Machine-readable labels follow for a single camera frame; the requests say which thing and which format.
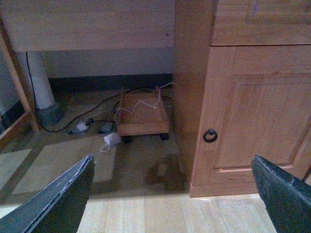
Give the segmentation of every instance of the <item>ring pull handle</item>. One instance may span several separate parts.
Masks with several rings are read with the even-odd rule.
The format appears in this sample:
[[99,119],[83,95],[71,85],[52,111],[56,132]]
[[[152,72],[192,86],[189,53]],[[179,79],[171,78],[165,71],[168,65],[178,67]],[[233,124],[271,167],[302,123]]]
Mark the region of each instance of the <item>ring pull handle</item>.
[[[212,139],[207,139],[207,136],[208,135],[211,135],[211,136],[214,136]],[[218,138],[218,135],[216,133],[216,131],[214,129],[209,129],[205,132],[205,134],[203,135],[203,139],[205,142],[207,143],[212,143],[214,141],[216,141]]]

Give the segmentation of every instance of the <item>small wooden cart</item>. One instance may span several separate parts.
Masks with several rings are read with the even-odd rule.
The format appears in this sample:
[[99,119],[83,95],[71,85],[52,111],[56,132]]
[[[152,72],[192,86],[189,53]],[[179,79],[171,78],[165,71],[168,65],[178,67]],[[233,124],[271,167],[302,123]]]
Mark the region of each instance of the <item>small wooden cart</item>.
[[[135,104],[141,100],[149,105],[154,105],[159,98],[159,89],[155,93],[124,93],[121,94],[120,108],[132,111]],[[133,135],[160,134],[162,140],[169,139],[169,120],[163,105],[162,98],[155,107],[139,103],[133,113],[119,109],[118,135],[125,143],[132,141]]]

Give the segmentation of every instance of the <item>power cord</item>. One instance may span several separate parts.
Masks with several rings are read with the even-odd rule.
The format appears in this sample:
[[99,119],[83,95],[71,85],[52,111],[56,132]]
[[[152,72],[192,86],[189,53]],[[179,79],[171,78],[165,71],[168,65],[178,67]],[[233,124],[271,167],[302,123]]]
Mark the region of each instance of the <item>power cord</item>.
[[[87,112],[82,113],[82,114],[80,114],[79,116],[75,117],[75,118],[72,119],[67,125],[65,125],[63,128],[61,128],[61,129],[59,129],[59,130],[48,130],[47,128],[45,128],[45,127],[42,125],[41,120],[40,120],[40,118],[39,118],[39,116],[38,116],[37,107],[36,107],[35,88],[34,88],[33,77],[32,77],[32,75],[31,75],[31,71],[30,71],[30,67],[29,67],[28,52],[26,52],[26,62],[27,62],[27,69],[28,69],[28,73],[29,73],[29,77],[30,77],[30,82],[31,82],[33,94],[34,94],[35,118],[37,119],[37,121],[38,121],[39,125],[41,126],[41,128],[42,128],[44,131],[46,131],[46,132],[49,132],[49,133],[58,133],[58,132],[61,132],[61,131],[63,131],[64,129],[68,128],[68,126],[71,125],[75,120],[77,120],[77,119],[79,119],[80,117],[82,117],[82,116],[84,116],[84,115],[86,115],[86,114],[88,114],[88,113],[94,111],[95,109],[97,109],[99,106],[101,106],[101,105],[102,105],[103,103],[105,103],[106,101],[111,100],[111,99],[113,99],[114,97],[117,97],[117,96],[121,95],[121,94],[116,94],[116,95],[114,95],[114,96],[111,96],[111,97],[108,97],[108,98],[104,99],[102,102],[100,102],[100,103],[99,103],[98,105],[96,105],[94,108],[92,108],[92,109],[88,110]],[[145,90],[145,89],[142,89],[142,88],[134,88],[134,89],[125,91],[125,93],[129,93],[129,92],[134,91],[134,90],[142,90],[142,91],[146,91],[146,92],[152,93],[152,91],[148,91],[148,90]],[[113,110],[115,110],[115,108],[116,108],[116,106],[118,105],[118,103],[119,103],[119,101],[114,105]],[[108,121],[108,120],[95,120],[95,121],[93,121],[93,122],[100,122],[100,121],[101,121],[101,122],[115,122],[115,121]]]
[[[145,92],[149,92],[149,93],[153,93],[153,91],[149,91],[149,90],[145,90],[145,89],[142,89],[142,88],[139,88],[139,89],[136,89],[136,90],[140,90],[140,91],[145,91]],[[168,99],[172,99],[172,97],[169,97],[169,96],[164,96],[164,95],[161,95],[161,97],[166,97]],[[120,103],[120,101],[116,102],[116,104],[113,106],[113,113],[116,113],[117,110],[116,110],[116,107],[118,106],[118,104]]]
[[27,62],[27,69],[28,69],[28,73],[29,73],[29,77],[30,77],[30,82],[31,82],[31,86],[32,86],[32,90],[33,90],[33,94],[34,94],[34,104],[35,104],[35,118],[37,119],[37,121],[39,122],[39,125],[42,127],[43,130],[45,130],[46,132],[49,132],[49,133],[58,133],[58,132],[61,132],[63,131],[64,129],[66,129],[69,125],[71,125],[75,120],[77,120],[78,118],[94,111],[95,109],[97,109],[100,105],[102,105],[104,102],[114,98],[114,97],[117,97],[119,96],[120,94],[117,94],[117,95],[114,95],[114,96],[111,96],[109,98],[106,98],[104,99],[102,102],[100,102],[98,105],[96,105],[94,108],[88,110],[87,112],[85,113],[82,113],[80,114],[79,116],[75,117],[74,119],[72,119],[66,126],[64,126],[63,128],[59,129],[59,130],[48,130],[47,128],[45,128],[41,121],[40,121],[40,118],[38,116],[38,112],[37,112],[37,108],[36,108],[36,96],[35,96],[35,88],[34,88],[34,82],[33,82],[33,77],[31,75],[31,71],[30,71],[30,67],[29,67],[29,59],[28,59],[28,52],[26,52],[26,62]]

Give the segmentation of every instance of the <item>dark green object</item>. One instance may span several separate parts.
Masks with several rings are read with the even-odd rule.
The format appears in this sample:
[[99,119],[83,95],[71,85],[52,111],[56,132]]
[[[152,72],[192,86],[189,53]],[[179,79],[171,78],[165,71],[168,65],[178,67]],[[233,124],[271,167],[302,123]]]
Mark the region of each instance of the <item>dark green object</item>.
[[311,186],[256,155],[253,175],[278,233],[311,233]]
[[86,156],[26,203],[0,219],[1,233],[75,233],[94,177]]

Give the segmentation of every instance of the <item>white plug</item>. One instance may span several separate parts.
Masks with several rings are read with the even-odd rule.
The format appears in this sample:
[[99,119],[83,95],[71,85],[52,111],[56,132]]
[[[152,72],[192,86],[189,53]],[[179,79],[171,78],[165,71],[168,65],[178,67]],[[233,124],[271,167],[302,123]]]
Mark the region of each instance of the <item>white plug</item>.
[[109,146],[113,146],[121,142],[120,136],[117,135],[116,133],[108,134],[107,136],[104,137],[104,140]]
[[110,147],[121,142],[121,138],[116,133],[111,133],[111,134],[108,134],[104,137],[104,141],[105,141],[106,145],[104,145],[100,149],[100,152],[109,153]]

